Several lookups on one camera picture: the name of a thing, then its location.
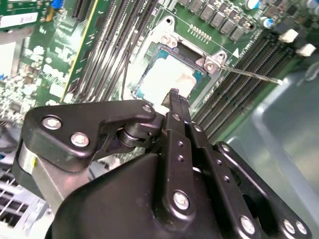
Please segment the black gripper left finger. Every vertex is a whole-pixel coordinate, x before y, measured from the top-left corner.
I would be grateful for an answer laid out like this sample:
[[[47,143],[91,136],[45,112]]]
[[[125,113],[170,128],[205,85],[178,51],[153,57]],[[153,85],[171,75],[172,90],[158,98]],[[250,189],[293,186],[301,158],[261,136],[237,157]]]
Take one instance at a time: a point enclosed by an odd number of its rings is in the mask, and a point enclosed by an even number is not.
[[[94,180],[145,154],[191,152],[180,100],[173,89],[166,115],[141,100],[38,107],[23,126],[23,145],[37,157],[69,173],[88,170]]]

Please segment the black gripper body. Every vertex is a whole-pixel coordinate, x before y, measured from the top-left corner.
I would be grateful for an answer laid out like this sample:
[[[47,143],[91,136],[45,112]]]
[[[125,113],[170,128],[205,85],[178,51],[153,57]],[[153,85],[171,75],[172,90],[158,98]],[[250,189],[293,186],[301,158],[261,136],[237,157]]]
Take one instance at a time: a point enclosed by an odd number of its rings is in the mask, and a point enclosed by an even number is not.
[[[141,155],[88,179],[18,149],[14,174],[52,208],[47,239],[229,239],[235,224],[223,178],[192,168],[191,154]]]

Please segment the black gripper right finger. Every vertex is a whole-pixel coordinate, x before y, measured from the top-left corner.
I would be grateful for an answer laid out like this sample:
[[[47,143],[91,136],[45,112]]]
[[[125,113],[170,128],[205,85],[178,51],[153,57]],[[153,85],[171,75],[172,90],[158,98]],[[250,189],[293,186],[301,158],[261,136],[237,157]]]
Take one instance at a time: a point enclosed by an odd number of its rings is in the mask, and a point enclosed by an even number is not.
[[[180,100],[192,149],[199,156],[218,229],[224,239],[310,239],[303,220],[228,144],[209,143]]]

